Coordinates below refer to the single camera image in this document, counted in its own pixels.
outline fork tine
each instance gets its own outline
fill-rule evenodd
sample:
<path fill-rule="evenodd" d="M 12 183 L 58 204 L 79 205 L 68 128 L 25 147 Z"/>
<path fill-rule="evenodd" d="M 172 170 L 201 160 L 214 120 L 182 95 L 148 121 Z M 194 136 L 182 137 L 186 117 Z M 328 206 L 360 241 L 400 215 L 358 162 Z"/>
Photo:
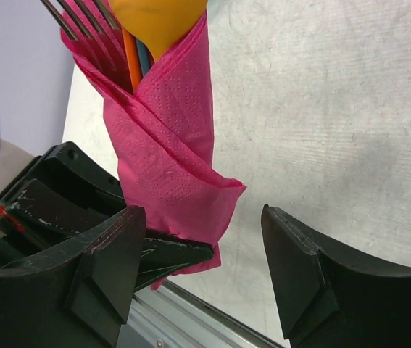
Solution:
<path fill-rule="evenodd" d="M 104 4 L 101 3 L 100 0 L 92 0 L 92 2 L 94 3 L 94 5 L 96 5 L 102 17 L 105 18 L 105 20 L 107 21 L 107 23 L 109 23 L 112 29 L 115 29 L 115 30 L 121 29 L 120 26 L 118 25 L 117 20 L 113 17 L 110 11 L 104 6 Z"/>
<path fill-rule="evenodd" d="M 99 34 L 105 34 L 104 29 L 102 26 L 97 22 L 97 19 L 94 17 L 92 12 L 88 9 L 88 7 L 84 4 L 83 0 L 75 0 L 75 3 L 80 8 L 81 12 L 86 16 L 92 27 L 96 30 Z"/>
<path fill-rule="evenodd" d="M 72 21 L 76 24 L 80 32 L 86 37 L 86 38 L 92 38 L 91 33 L 89 32 L 88 28 L 84 25 L 83 22 L 79 19 L 79 17 L 76 15 L 76 13 L 72 10 L 70 6 L 68 6 L 66 0 L 57 0 L 57 2 L 62 6 L 63 10 L 68 13 Z"/>
<path fill-rule="evenodd" d="M 60 27 L 65 34 L 70 38 L 70 40 L 77 40 L 78 36 L 75 31 L 65 22 L 60 12 L 54 7 L 54 5 L 49 0 L 41 0 L 41 3 L 47 8 L 52 17 L 59 23 Z"/>

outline white table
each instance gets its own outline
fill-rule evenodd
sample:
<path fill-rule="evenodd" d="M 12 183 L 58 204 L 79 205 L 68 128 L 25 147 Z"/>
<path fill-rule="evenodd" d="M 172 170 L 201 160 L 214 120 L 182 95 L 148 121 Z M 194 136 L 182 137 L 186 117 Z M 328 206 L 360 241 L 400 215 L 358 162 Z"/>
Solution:
<path fill-rule="evenodd" d="M 174 281 L 281 341 L 264 203 L 411 266 L 411 0 L 210 3 L 214 167 L 248 187 L 223 266 Z M 64 140 L 116 174 L 102 100 L 75 70 Z"/>

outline folded napkin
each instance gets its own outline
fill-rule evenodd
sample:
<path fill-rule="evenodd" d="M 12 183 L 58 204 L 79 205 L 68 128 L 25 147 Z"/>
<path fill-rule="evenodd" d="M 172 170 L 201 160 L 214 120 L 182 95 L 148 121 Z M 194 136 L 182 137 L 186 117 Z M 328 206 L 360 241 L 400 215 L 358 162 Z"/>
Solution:
<path fill-rule="evenodd" d="M 104 121 L 118 157 L 126 203 L 146 209 L 148 228 L 213 245 L 212 260 L 175 274 L 220 266 L 218 241 L 245 186 L 212 169 L 207 15 L 165 53 L 130 94 L 127 63 L 120 58 L 121 32 L 101 19 L 92 1 L 84 2 L 107 35 L 91 30 L 94 38 L 80 35 L 77 41 L 71 41 L 62 33 L 62 40 L 77 66 L 104 97 Z M 72 8 L 92 29 L 74 3 Z"/>

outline orange handle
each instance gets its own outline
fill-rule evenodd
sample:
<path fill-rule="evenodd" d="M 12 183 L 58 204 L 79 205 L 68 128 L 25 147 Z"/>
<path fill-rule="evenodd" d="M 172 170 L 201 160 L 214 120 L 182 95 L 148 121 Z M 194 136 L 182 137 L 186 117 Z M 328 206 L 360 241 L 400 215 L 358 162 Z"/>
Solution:
<path fill-rule="evenodd" d="M 122 28 L 122 32 L 126 59 L 128 60 L 128 69 L 130 70 L 131 85 L 134 92 L 142 80 L 141 64 L 139 63 L 138 49 L 136 48 L 136 38 L 129 34 L 124 28 Z"/>

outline red napkin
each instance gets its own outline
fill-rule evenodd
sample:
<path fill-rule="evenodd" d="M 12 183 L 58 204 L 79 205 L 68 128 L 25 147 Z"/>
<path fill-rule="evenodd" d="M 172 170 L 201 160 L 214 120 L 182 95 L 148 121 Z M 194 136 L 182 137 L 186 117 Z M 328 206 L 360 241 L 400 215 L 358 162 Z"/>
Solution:
<path fill-rule="evenodd" d="M 92 29 L 94 39 L 80 35 L 78 41 L 71 41 L 62 33 L 62 40 L 77 66 L 104 97 L 104 121 L 118 157 L 126 203 L 145 207 L 148 228 L 214 247 L 212 260 L 175 274 L 220 266 L 218 241 L 246 187 L 212 169 L 207 15 L 152 67 L 136 92 L 129 94 L 121 32 L 110 29 L 92 1 L 84 2 L 107 36 L 92 29 L 70 2 Z M 104 52 L 109 52 L 112 61 Z"/>

